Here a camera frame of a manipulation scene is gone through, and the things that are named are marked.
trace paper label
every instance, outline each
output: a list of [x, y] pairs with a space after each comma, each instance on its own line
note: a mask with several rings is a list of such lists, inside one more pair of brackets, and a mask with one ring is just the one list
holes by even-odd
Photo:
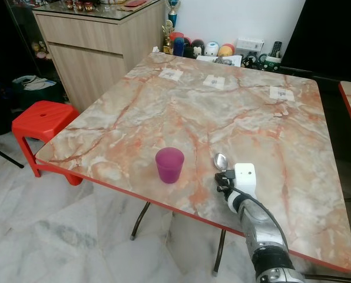
[[165, 68], [158, 76], [160, 78], [167, 78], [169, 80], [178, 81], [182, 74], [183, 72], [180, 70]]
[[292, 90], [286, 90], [280, 87], [270, 87], [270, 98], [294, 101]]
[[203, 81], [203, 85], [209, 87], [217, 88], [218, 90], [224, 89], [225, 78], [224, 77], [215, 77], [214, 75], [208, 75], [207, 78]]

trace metal table leg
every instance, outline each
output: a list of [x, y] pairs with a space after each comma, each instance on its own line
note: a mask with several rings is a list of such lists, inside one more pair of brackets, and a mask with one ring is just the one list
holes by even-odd
[[4, 157], [5, 159], [7, 159], [8, 161], [12, 162], [14, 165], [20, 167], [20, 168], [24, 168], [24, 165], [18, 163], [16, 160], [10, 158], [8, 155], [6, 155], [5, 153], [0, 151], [0, 156]]
[[224, 240], [225, 240], [225, 230], [221, 230], [221, 234], [220, 234], [220, 243], [218, 245], [218, 250], [217, 250], [217, 256], [216, 256], [216, 262], [215, 262], [215, 266], [212, 270], [212, 275], [214, 277], [217, 276], [218, 273], [218, 267], [220, 266], [220, 261], [221, 261], [221, 256], [223, 254], [223, 247], [224, 247]]
[[134, 227], [134, 230], [133, 232], [131, 233], [131, 236], [130, 236], [130, 240], [133, 241], [136, 237], [136, 232], [138, 231], [138, 228], [139, 228], [139, 224], [144, 216], [144, 214], [146, 213], [147, 209], [150, 207], [150, 202], [147, 202], [143, 208], [143, 210], [140, 212], [140, 215], [138, 217], [138, 219], [136, 220], [136, 223], [135, 223], [135, 227]]

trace purple cup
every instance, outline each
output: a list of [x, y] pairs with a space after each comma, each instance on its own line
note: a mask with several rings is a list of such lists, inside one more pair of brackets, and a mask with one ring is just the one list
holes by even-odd
[[181, 150], [165, 147], [158, 151], [155, 159], [160, 179], [166, 184], [175, 183], [180, 177], [185, 160]]

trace metal spoon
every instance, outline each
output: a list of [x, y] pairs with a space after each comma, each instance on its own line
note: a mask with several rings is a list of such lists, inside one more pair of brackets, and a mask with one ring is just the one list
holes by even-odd
[[217, 153], [213, 159], [215, 167], [220, 171], [225, 171], [228, 168], [228, 160], [222, 153]]

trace red plastic stool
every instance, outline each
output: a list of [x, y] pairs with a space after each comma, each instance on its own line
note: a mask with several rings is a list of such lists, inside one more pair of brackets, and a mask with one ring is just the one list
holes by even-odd
[[12, 122], [12, 132], [36, 177], [41, 176], [39, 170], [46, 170], [63, 174], [71, 185], [76, 186], [81, 183], [82, 178], [65, 174], [55, 166], [37, 164], [25, 139], [25, 137], [33, 137], [48, 143], [78, 115], [77, 110], [71, 105], [40, 101], [34, 103]]

